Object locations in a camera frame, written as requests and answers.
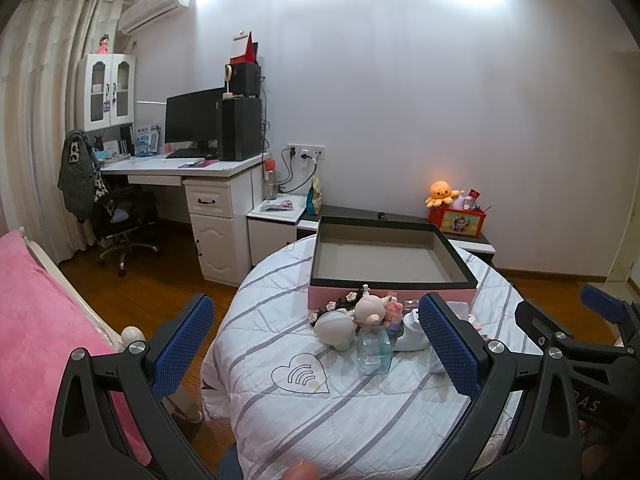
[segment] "heart drawing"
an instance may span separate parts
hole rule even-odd
[[[326,374],[322,363],[313,354],[292,357],[289,366],[279,366],[271,372],[273,383],[283,390],[297,394],[328,394]]]

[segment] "orange octopus plush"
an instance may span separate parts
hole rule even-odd
[[[442,204],[451,204],[453,199],[460,194],[459,191],[451,190],[451,186],[444,180],[439,180],[431,184],[429,198],[424,201],[427,207],[438,207]]]

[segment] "tablecloth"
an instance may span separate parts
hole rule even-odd
[[[431,348],[397,352],[388,374],[361,376],[355,344],[337,352],[318,341],[306,308],[314,243],[304,238],[272,254],[240,286],[202,364],[206,419],[230,419],[244,480],[280,478],[303,458],[321,479],[408,480],[470,401],[433,373]],[[471,309],[482,333],[540,354],[516,326],[517,291],[456,250],[478,279]],[[495,456],[519,397],[511,395],[477,466]]]

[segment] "human hand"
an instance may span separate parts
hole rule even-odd
[[[301,460],[285,471],[282,480],[318,480],[318,469],[309,460]]]

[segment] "gray round object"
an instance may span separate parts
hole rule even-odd
[[[144,341],[134,341],[129,345],[129,352],[132,354],[140,354],[145,351],[146,345]]]
[[[555,346],[552,346],[549,349],[549,357],[551,357],[552,359],[561,359],[562,358],[561,349],[556,348]]]
[[[494,354],[501,354],[502,352],[504,352],[504,345],[502,344],[501,341],[498,341],[497,339],[494,339],[493,341],[489,341],[487,347]]]
[[[73,352],[71,352],[71,358],[74,361],[79,361],[84,357],[84,348],[76,348]]]

